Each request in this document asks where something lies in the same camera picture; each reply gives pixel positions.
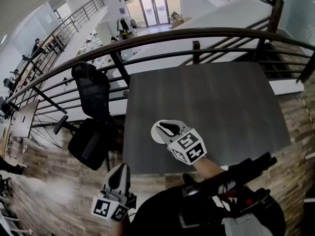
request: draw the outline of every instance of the wooden floor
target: wooden floor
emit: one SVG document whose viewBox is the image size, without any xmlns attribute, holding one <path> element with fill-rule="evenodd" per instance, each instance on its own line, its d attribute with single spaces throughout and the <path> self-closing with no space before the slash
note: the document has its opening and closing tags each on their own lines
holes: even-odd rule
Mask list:
<svg viewBox="0 0 315 236">
<path fill-rule="evenodd" d="M 277 44 L 279 49 L 290 47 Z M 315 76 L 303 92 L 310 114 L 315 119 Z M 315 152 L 315 132 L 300 95 L 279 97 L 279 104 L 289 129 L 292 145 L 278 151 L 278 163 L 263 176 L 251 182 L 252 189 L 271 189 L 271 194 L 284 210 L 287 235 L 300 235 L 303 199 L 314 184 L 315 159 L 305 155 Z M 24 163 L 25 175 L 13 177 L 14 197 L 11 209 L 25 229 L 36 235 L 48 232 L 57 236 L 107 236 L 110 225 L 90 215 L 92 198 L 101 187 L 106 167 L 96 172 L 79 163 L 67 151 L 71 135 L 64 134 L 64 149 L 29 147 Z M 121 152 L 110 153 L 111 165 L 121 162 Z M 179 175 L 132 176 L 132 191 L 141 204 L 150 196 L 179 184 Z"/>
</svg>

